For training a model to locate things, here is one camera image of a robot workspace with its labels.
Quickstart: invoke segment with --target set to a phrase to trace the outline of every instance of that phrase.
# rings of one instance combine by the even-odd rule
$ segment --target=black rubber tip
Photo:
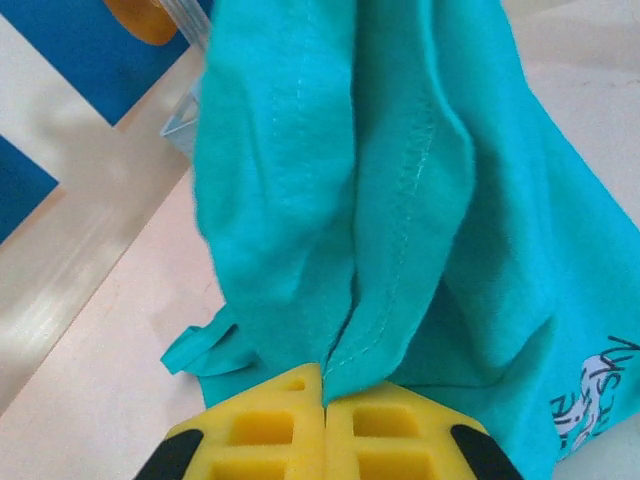
[[[478,480],[524,480],[489,435],[468,425],[454,425],[451,436]]]
[[[186,430],[162,442],[134,480],[182,480],[204,434]]]

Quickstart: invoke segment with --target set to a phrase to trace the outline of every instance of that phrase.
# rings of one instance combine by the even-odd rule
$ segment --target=orange object
[[[158,0],[104,0],[104,3],[131,35],[150,45],[165,45],[178,31]]]
[[[482,425],[391,383],[322,406],[303,365],[171,429],[136,480],[522,480]]]

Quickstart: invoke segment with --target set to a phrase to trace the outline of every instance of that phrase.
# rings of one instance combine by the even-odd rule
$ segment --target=blue panel
[[[200,0],[205,11],[212,0]],[[142,43],[102,0],[0,0],[0,13],[111,124],[120,120],[186,50],[176,35]]]
[[[58,182],[0,137],[0,243]]]

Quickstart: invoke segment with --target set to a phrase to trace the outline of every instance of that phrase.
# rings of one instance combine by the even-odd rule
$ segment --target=teal t-shirt
[[[498,1],[220,0],[198,224],[227,304],[163,361],[213,405],[320,362],[482,422],[525,478],[640,408],[640,235]]]

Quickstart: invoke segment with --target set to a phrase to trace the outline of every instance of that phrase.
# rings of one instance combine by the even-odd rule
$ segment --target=printed graphic
[[[209,12],[212,0],[200,0]],[[186,50],[182,35],[148,45],[129,33],[103,0],[4,0],[2,15],[111,124]]]
[[[57,184],[47,172],[0,137],[0,243]]]
[[[582,364],[580,392],[551,401],[554,423],[562,440],[562,458],[606,430],[625,364],[640,352],[640,345],[635,343],[612,336],[609,340],[613,343],[611,348]]]

